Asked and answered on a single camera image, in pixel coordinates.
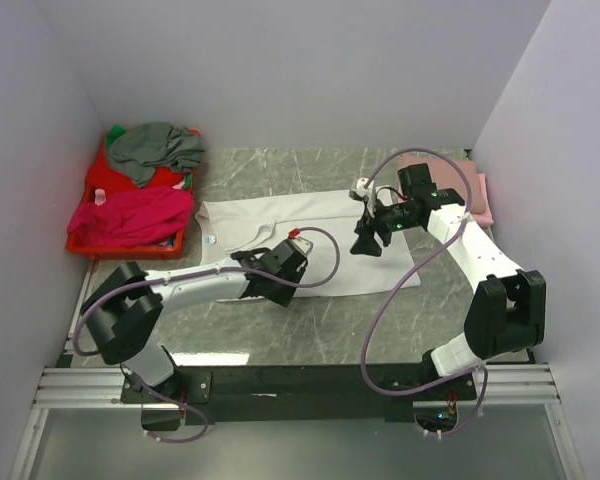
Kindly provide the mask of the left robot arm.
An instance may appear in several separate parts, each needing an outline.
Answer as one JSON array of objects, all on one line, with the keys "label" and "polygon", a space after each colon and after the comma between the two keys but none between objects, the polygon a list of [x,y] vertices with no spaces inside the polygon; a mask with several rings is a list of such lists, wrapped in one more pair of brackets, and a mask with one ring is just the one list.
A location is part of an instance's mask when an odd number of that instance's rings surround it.
[{"label": "left robot arm", "polygon": [[214,264],[172,272],[117,268],[81,307],[83,324],[108,365],[125,366],[156,388],[177,374],[165,348],[151,339],[158,320],[191,305],[264,298],[288,306],[313,244],[298,237],[276,247],[239,251]]}]

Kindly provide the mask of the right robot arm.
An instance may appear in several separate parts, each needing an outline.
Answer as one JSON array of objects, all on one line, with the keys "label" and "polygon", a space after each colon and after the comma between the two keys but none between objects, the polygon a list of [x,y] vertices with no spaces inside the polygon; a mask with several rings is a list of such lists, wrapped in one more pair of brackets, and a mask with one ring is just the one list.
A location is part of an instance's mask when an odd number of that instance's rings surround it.
[{"label": "right robot arm", "polygon": [[398,179],[401,200],[391,205],[379,199],[368,178],[358,179],[351,189],[351,198],[364,204],[351,254],[378,257],[393,233],[420,227],[446,247],[473,291],[462,333],[424,354],[426,379],[449,377],[541,344],[546,315],[542,274],[510,260],[473,219],[464,197],[436,185],[427,164],[399,170]]}]

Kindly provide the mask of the white t-shirt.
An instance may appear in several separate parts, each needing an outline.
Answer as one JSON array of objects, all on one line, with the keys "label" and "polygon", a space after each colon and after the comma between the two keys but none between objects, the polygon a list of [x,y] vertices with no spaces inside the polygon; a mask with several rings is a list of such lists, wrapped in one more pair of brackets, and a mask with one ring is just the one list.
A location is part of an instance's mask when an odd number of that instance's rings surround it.
[{"label": "white t-shirt", "polygon": [[[346,190],[301,193],[222,202],[204,201],[195,215],[201,229],[201,262],[214,263],[237,251],[273,248],[294,228],[314,246],[304,283],[315,283],[333,272],[335,250],[341,259],[335,276],[326,284],[299,289],[298,297],[346,297],[391,290],[414,266],[403,233],[392,236],[380,257],[351,255],[357,239],[354,228],[363,204]],[[312,231],[322,229],[327,234]]]}]

